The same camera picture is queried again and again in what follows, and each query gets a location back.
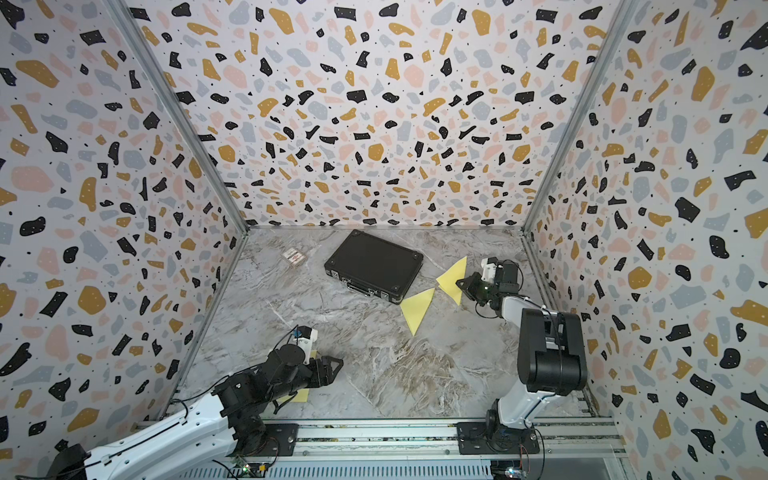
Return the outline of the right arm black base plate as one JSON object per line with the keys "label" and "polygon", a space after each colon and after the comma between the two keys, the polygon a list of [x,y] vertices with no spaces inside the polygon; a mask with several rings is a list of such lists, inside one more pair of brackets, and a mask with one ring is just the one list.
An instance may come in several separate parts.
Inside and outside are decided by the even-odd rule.
{"label": "right arm black base plate", "polygon": [[489,427],[482,422],[456,424],[458,448],[461,455],[538,454],[541,450],[534,429]]}

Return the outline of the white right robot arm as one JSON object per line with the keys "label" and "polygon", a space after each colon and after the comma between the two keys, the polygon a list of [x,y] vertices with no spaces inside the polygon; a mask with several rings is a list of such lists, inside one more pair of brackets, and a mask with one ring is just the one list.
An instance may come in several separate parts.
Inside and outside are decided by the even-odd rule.
{"label": "white right robot arm", "polygon": [[519,264],[485,258],[479,272],[456,286],[476,306],[490,307],[519,329],[518,379],[487,411],[487,439],[531,430],[535,416],[548,404],[584,389],[588,369],[580,317],[523,295]]}

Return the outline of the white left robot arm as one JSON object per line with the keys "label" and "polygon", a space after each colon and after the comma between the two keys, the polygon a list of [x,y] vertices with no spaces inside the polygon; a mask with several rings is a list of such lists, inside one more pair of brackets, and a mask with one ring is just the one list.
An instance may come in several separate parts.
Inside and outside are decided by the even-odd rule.
{"label": "white left robot arm", "polygon": [[302,389],[328,386],[344,366],[311,358],[296,344],[272,350],[265,362],[228,376],[197,402],[122,440],[90,451],[74,444],[59,452],[46,479],[169,479],[224,457],[291,453],[262,413]]}

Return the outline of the yellow square paper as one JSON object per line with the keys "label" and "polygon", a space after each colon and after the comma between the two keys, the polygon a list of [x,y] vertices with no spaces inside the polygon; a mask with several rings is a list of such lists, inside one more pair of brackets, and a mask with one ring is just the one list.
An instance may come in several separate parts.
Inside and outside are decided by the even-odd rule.
{"label": "yellow square paper", "polygon": [[434,297],[435,289],[431,288],[411,297],[405,298],[400,303],[400,308],[408,329],[415,336]]}
{"label": "yellow square paper", "polygon": [[457,285],[457,281],[463,280],[466,277],[466,265],[467,257],[463,257],[436,279],[441,290],[446,293],[457,306],[460,306],[462,301],[462,290]]}
{"label": "yellow square paper", "polygon": [[278,403],[306,403],[309,398],[309,389],[301,389],[296,394],[289,394],[277,400]]}

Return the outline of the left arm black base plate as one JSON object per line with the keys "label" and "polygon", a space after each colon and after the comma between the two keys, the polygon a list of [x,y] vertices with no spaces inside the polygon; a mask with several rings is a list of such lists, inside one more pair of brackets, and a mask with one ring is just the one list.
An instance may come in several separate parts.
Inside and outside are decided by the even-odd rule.
{"label": "left arm black base plate", "polygon": [[298,423],[266,423],[254,437],[238,440],[227,457],[290,457],[298,439]]}

